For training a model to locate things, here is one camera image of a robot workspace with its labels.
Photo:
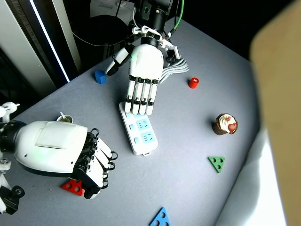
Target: gray table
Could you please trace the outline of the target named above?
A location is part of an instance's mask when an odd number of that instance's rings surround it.
[[[55,120],[63,111],[76,124],[99,128],[101,138],[119,154],[109,187],[86,200],[60,188],[65,178],[31,174],[13,160],[7,180],[23,187],[26,195],[18,212],[0,216],[2,226],[146,226],[161,207],[166,207],[173,226],[215,224],[259,129],[252,66],[184,21],[172,41],[190,71],[169,77],[158,88],[150,117],[158,149],[148,157],[132,153],[118,109],[126,96],[128,63],[100,85],[93,74],[107,67],[107,59],[17,119]],[[200,79],[196,89],[188,87],[191,77]],[[212,131],[211,122],[220,113],[238,120],[234,135]],[[225,157],[220,174],[208,156]]]

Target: power strip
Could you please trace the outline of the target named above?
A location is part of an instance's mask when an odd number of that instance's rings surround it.
[[[125,102],[119,104],[120,113],[127,130],[134,154],[147,156],[158,147],[158,140],[148,116],[134,115],[124,111]]]

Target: robotic hand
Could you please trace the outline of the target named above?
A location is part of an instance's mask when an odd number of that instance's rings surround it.
[[[134,46],[127,43],[116,56],[106,70],[107,75],[113,75],[118,67],[122,66],[130,58],[129,85],[125,104],[125,112],[133,114],[151,115],[157,93],[158,82],[162,78],[164,58],[158,49],[174,51],[175,59],[179,60],[178,49],[172,43],[162,37],[165,21],[169,15],[173,0],[139,0],[136,1],[138,9],[138,27],[133,11],[134,28],[132,33],[142,34],[141,45]],[[175,29],[167,35],[169,38]]]
[[[0,213],[13,214],[24,190],[11,188],[4,177],[11,162],[2,153],[13,153],[29,172],[44,176],[69,177],[82,181],[85,198],[93,199],[108,186],[108,171],[117,153],[100,139],[98,129],[59,121],[35,121],[28,125],[9,121],[16,110],[12,102],[0,106]]]

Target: cupcake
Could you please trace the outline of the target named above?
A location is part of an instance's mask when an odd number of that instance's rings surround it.
[[[238,128],[238,122],[233,116],[224,113],[216,118],[215,123],[212,124],[212,128],[217,135],[233,134]]]

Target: brown cupcake liner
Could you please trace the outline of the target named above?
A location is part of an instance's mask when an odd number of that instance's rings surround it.
[[[224,114],[229,114],[229,113],[222,113],[222,114],[220,114],[219,116],[217,116],[215,122],[212,124],[212,129],[213,129],[214,133],[216,133],[217,135],[223,135],[223,134],[228,133],[227,131],[221,129],[220,122],[219,122],[220,118],[221,118]],[[237,124],[237,128],[236,128],[236,130],[235,130],[233,133],[229,133],[229,134],[234,134],[234,133],[237,131],[237,129],[238,129],[238,122],[237,122],[237,120],[236,120],[235,118],[234,118],[234,120],[235,120],[235,122],[236,122],[236,124]]]

